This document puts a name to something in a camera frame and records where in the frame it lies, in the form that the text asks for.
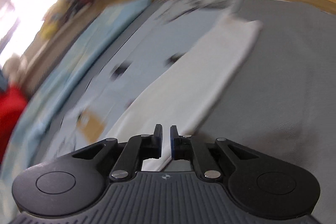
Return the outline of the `white plush toy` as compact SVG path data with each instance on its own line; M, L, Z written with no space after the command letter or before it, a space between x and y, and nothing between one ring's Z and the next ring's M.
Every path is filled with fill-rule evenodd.
M26 75L27 65L25 55L13 54L3 65L2 73L10 85L20 86L22 78Z

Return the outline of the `white small garment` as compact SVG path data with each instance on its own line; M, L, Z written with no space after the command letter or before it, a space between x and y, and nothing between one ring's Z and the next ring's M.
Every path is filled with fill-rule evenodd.
M196 44L151 83L125 110L107 137L128 141L163 127L162 154L144 162L146 171L160 171L171 161L170 127L191 134L205 118L231 77L251 52L262 29L223 12Z

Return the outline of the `deer print bed sheet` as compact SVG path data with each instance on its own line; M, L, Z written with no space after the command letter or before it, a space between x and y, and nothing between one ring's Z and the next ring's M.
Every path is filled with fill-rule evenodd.
M105 139L131 103L236 0L159 0L98 58L53 119L34 162Z

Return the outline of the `grey mattress cover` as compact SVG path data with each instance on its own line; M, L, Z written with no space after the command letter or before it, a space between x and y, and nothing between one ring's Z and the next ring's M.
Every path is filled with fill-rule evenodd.
M225 135L309 170L321 186L313 214L322 223L335 223L335 15L283 0L236 0L226 11L259 20L262 29L246 61L199 124L201 137ZM1 223L18 214L13 179L37 164L41 142L28 165L3 166Z

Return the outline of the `yellow plush toy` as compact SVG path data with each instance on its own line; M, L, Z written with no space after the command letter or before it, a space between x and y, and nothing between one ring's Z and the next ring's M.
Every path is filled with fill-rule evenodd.
M61 26L64 14L68 5L64 0L58 0L44 15L44 23L40 30L40 35L43 40L49 40L56 34Z

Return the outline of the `red folded blanket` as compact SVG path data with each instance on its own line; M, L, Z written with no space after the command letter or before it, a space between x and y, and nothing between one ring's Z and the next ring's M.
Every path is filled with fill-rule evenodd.
M26 108L28 100L15 85L10 85L5 92L1 92L0 104L0 145L1 161L6 152L11 134Z

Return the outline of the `light blue folded sheet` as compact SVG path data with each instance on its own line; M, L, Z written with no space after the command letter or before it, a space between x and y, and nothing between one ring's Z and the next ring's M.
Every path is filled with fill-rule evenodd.
M2 166L30 163L52 117L89 67L151 2L132 0L108 6L88 26L29 100L11 134Z

